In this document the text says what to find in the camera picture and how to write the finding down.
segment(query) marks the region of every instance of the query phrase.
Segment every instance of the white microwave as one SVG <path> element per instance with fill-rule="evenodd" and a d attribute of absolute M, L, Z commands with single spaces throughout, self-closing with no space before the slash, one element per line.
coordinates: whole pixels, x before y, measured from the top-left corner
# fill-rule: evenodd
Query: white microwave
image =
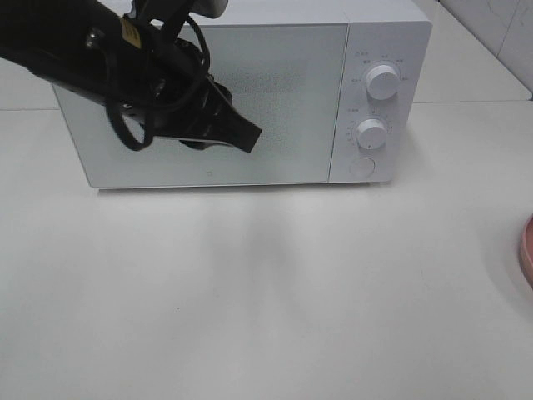
<path fill-rule="evenodd" d="M 164 138 L 132 152 L 102 106 L 55 87 L 92 187 L 392 179 L 431 34 L 411 0 L 231 0 L 222 17 L 198 22 L 212 75 L 263 131 L 252 153 Z"/>

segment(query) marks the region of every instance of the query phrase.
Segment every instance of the white knob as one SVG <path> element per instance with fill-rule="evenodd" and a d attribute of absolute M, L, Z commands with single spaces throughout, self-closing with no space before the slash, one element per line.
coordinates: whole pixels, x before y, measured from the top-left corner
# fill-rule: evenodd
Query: white knob
<path fill-rule="evenodd" d="M 386 135 L 386 126 L 379 119 L 367 119 L 356 130 L 357 142 L 366 150 L 375 150 L 383 146 Z"/>
<path fill-rule="evenodd" d="M 400 73 L 391 65 L 378 65 L 366 75 L 366 90 L 375 100 L 391 98 L 399 87 Z"/>

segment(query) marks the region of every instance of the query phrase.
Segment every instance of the white countertop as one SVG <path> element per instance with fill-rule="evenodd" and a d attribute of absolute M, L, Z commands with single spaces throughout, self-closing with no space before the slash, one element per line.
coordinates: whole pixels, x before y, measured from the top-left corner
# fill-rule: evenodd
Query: white countertop
<path fill-rule="evenodd" d="M 531 125 L 415 104 L 390 184 L 98 193 L 0 111 L 0 398 L 531 400 Z"/>

